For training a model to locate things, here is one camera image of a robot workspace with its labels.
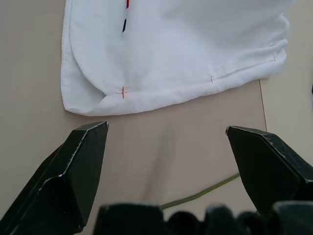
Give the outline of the white cloth garment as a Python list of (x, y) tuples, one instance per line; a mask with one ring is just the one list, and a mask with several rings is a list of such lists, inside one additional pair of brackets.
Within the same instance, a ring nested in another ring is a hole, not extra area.
[(295, 0), (66, 0), (64, 108), (151, 111), (277, 74)]

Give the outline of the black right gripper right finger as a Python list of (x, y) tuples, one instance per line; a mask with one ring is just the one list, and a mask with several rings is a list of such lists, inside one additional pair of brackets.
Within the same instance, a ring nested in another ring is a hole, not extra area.
[(279, 201), (313, 201), (313, 166), (277, 135), (258, 129), (226, 129), (242, 183), (257, 212)]

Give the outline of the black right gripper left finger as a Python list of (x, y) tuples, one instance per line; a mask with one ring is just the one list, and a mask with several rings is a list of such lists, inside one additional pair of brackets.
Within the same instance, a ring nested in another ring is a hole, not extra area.
[(74, 129), (38, 167), (0, 220), (0, 235), (75, 235), (97, 193), (108, 123)]

